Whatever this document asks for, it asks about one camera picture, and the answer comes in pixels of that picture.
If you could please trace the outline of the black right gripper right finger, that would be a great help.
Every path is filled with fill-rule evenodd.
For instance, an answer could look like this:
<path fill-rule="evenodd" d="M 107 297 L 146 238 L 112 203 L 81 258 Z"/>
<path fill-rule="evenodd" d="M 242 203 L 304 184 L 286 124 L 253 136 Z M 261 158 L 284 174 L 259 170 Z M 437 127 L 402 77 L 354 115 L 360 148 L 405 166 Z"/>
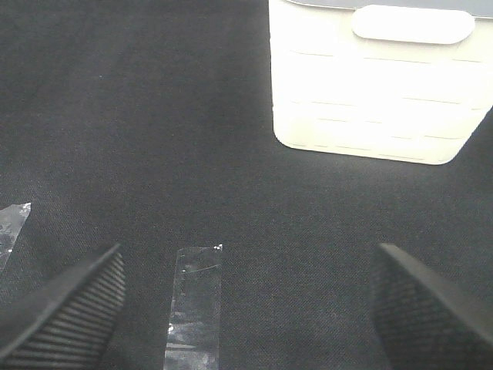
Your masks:
<path fill-rule="evenodd" d="M 393 369 L 492 367 L 492 307 L 396 245 L 375 249 L 370 292 Z"/>

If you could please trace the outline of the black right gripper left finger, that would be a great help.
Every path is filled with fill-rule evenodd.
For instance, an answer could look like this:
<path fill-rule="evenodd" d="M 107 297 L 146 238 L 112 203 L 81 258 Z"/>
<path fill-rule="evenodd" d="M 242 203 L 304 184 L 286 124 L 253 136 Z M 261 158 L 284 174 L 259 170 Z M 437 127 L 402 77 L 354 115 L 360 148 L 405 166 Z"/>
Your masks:
<path fill-rule="evenodd" d="M 95 369 L 126 298 L 119 244 L 93 251 L 1 311 L 3 369 Z"/>

